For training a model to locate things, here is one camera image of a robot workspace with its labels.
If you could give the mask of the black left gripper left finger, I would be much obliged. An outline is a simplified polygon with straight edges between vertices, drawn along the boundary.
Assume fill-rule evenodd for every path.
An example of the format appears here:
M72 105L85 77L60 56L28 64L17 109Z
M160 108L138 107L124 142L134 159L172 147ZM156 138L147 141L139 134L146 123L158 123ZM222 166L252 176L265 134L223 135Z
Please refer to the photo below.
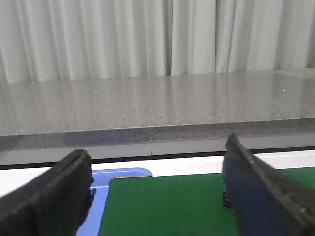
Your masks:
M26 185L1 197L2 236L74 236L94 200L91 157L76 149Z

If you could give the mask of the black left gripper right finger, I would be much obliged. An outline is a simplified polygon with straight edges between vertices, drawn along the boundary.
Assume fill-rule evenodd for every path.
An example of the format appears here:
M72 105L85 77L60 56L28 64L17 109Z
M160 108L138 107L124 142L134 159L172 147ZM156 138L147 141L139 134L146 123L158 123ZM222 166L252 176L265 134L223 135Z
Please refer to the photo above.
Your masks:
M232 134L222 174L241 236L313 236L315 190L248 151Z

